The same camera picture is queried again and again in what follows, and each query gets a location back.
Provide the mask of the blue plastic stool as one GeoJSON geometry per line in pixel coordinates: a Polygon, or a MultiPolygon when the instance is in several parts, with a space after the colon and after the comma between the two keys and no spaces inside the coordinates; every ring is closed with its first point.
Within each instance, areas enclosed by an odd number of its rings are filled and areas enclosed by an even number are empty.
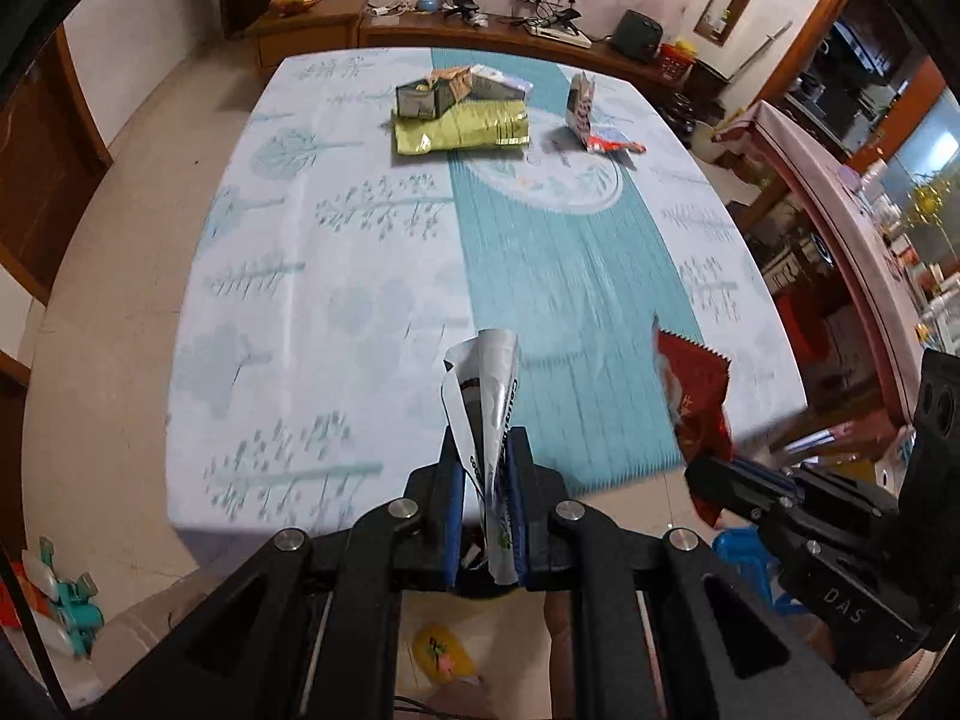
{"type": "Polygon", "coordinates": [[[779,562],[761,543],[757,528],[722,530],[713,541],[713,551],[781,616],[807,613],[802,603],[779,586],[779,562]]]}

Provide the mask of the red basket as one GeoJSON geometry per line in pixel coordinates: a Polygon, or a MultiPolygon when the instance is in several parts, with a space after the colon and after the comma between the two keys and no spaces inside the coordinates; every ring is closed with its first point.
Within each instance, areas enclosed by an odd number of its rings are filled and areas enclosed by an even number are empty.
{"type": "Polygon", "coordinates": [[[680,83],[696,61],[697,56],[688,50],[675,44],[662,44],[658,54],[659,76],[664,82],[680,83]]]}

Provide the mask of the left yellow slipper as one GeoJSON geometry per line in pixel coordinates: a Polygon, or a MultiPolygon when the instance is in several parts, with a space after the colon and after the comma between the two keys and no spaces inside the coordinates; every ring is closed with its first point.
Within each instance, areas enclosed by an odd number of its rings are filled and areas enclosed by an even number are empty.
{"type": "Polygon", "coordinates": [[[459,681],[480,684],[477,667],[466,647],[454,632],[441,624],[432,622],[423,626],[415,634],[410,652],[416,667],[435,686],[449,686],[459,681]]]}

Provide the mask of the black stacked pot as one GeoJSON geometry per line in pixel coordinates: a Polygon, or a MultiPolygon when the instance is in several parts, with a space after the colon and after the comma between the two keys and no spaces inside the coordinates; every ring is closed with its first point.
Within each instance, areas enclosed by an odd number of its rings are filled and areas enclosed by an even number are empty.
{"type": "Polygon", "coordinates": [[[693,135],[700,121],[695,115],[690,99],[682,93],[672,94],[669,101],[659,109],[659,115],[675,137],[679,138],[679,142],[686,149],[692,148],[693,135]]]}

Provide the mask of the grey silver carton box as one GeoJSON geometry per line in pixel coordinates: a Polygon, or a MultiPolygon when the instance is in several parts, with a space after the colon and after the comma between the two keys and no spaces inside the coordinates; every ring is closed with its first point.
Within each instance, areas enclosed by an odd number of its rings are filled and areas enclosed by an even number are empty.
{"type": "Polygon", "coordinates": [[[496,585],[519,580],[509,513],[506,439],[519,382],[519,337],[485,328],[448,349],[441,400],[460,465],[477,493],[488,572],[496,585]]]}

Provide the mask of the pink covered side table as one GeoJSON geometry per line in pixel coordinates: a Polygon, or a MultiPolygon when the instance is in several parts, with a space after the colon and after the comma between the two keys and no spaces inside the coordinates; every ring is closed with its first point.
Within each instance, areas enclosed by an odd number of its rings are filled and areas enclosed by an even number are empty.
{"type": "Polygon", "coordinates": [[[835,257],[866,332],[887,415],[895,426],[905,424],[918,403],[923,345],[916,335],[918,309],[900,263],[871,215],[839,180],[841,164],[796,122],[760,101],[713,135],[716,142],[742,137],[797,195],[835,257]]]}

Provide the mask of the white baby picture carton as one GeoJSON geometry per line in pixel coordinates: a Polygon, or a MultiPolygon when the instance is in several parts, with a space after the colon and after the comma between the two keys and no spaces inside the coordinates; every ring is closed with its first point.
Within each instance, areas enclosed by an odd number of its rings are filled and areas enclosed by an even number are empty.
{"type": "Polygon", "coordinates": [[[599,124],[594,119],[596,80],[584,71],[569,80],[566,98],[566,125],[573,130],[587,153],[646,153],[646,146],[628,138],[613,125],[599,124]]]}

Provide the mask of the fruit bowl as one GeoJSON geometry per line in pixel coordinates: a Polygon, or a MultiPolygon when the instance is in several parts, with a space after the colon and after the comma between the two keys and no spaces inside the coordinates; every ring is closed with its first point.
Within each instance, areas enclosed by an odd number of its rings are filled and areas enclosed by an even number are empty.
{"type": "Polygon", "coordinates": [[[270,0],[268,9],[278,16],[301,15],[315,7],[322,0],[270,0]]]}

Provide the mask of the black radio box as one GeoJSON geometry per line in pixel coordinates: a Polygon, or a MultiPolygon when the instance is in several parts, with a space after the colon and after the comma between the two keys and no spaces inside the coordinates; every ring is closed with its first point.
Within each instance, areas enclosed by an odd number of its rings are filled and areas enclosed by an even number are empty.
{"type": "Polygon", "coordinates": [[[664,30],[651,16],[626,10],[608,38],[608,43],[631,62],[649,65],[658,57],[664,30]]]}

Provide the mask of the small white printed box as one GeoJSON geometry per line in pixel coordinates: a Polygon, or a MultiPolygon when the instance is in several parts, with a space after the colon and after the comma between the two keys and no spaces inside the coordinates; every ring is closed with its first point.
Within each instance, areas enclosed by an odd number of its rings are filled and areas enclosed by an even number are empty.
{"type": "Polygon", "coordinates": [[[488,65],[473,64],[469,67],[469,96],[477,101],[521,101],[523,103],[534,88],[523,78],[503,73],[488,65]]]}

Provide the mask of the red foil snack bag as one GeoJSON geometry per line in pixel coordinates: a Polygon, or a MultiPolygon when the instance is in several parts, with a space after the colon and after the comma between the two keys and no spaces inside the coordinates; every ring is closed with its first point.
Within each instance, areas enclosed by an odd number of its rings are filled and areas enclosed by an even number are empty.
{"type": "Polygon", "coordinates": [[[654,362],[685,470],[702,458],[731,463],[734,444],[724,413],[731,361],[652,321],[654,362]]]}

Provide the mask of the yellow-green foil bag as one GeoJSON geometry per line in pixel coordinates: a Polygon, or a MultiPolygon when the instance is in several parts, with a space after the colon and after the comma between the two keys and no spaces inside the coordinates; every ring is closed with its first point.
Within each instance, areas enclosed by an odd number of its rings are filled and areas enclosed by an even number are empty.
{"type": "Polygon", "coordinates": [[[464,101],[438,119],[394,121],[395,153],[423,156],[458,149],[524,148],[530,142],[523,101],[464,101]]]}

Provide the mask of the green brown milk carton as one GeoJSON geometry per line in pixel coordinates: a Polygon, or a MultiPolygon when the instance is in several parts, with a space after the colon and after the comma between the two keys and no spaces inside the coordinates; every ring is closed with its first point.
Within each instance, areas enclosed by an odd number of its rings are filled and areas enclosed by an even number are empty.
{"type": "Polygon", "coordinates": [[[425,78],[395,88],[395,114],[399,119],[436,121],[472,93],[469,67],[433,70],[425,78]]]}

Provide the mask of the wooden tv cabinet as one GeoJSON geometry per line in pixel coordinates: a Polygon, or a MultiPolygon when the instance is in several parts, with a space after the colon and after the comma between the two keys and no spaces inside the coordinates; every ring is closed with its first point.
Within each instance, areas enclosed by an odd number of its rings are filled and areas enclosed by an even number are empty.
{"type": "Polygon", "coordinates": [[[359,47],[448,47],[522,55],[615,76],[643,94],[670,94],[682,89],[682,80],[667,80],[655,65],[623,57],[604,43],[590,49],[550,41],[509,26],[493,16],[486,28],[467,26],[460,18],[441,15],[371,15],[366,0],[320,0],[299,15],[280,16],[267,11],[244,31],[252,41],[254,62],[262,80],[268,80],[283,60],[295,55],[359,47]]]}

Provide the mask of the blue white patterned tablecloth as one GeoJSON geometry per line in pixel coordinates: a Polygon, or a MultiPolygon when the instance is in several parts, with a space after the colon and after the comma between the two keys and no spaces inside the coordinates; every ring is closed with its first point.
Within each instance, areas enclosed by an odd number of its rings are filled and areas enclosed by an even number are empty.
{"type": "Polygon", "coordinates": [[[578,493],[674,468],[654,371],[664,327],[726,356],[739,444],[807,405],[788,335],[729,211],[630,83],[597,114],[640,151],[586,151],[573,68],[491,54],[530,83],[521,149],[402,156],[398,85],[454,49],[291,57],[224,171],[181,307],[166,510],[200,561],[280,528],[352,525],[438,458],[444,355],[519,337],[514,419],[578,493]]]}

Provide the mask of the wooden door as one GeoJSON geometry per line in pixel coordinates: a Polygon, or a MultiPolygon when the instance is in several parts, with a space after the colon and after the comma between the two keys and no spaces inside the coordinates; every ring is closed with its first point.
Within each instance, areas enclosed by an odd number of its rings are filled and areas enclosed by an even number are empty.
{"type": "Polygon", "coordinates": [[[57,28],[2,107],[2,265],[47,302],[73,234],[112,166],[57,28]]]}

